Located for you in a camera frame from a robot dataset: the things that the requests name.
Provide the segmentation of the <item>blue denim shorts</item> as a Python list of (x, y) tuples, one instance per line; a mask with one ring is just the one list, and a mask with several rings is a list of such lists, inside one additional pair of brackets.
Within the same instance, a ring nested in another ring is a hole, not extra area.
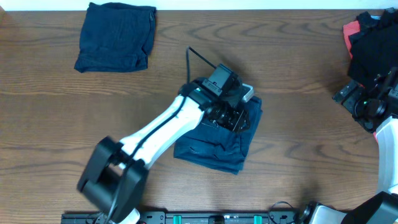
[(238, 174), (244, 168), (250, 144), (262, 116), (262, 100), (252, 97), (244, 105), (249, 113), (250, 128), (233, 133), (203, 119), (193, 130), (177, 139), (174, 157), (210, 169)]

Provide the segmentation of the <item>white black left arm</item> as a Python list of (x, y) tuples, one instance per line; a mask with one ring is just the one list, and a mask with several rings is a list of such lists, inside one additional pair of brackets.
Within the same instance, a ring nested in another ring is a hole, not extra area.
[(104, 215), (105, 223), (137, 223), (149, 169), (181, 136), (207, 118), (232, 132), (249, 127), (242, 109), (254, 95), (236, 80), (227, 89), (206, 78), (184, 84), (173, 103), (136, 133), (115, 142), (105, 137), (96, 146), (77, 189)]

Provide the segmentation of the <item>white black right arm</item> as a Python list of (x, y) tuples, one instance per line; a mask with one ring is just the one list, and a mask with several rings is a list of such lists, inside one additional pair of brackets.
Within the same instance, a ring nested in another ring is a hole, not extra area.
[(395, 223), (397, 221), (397, 80), (351, 80), (333, 96), (367, 132), (379, 149), (376, 195), (349, 212), (318, 202), (307, 205), (298, 223)]

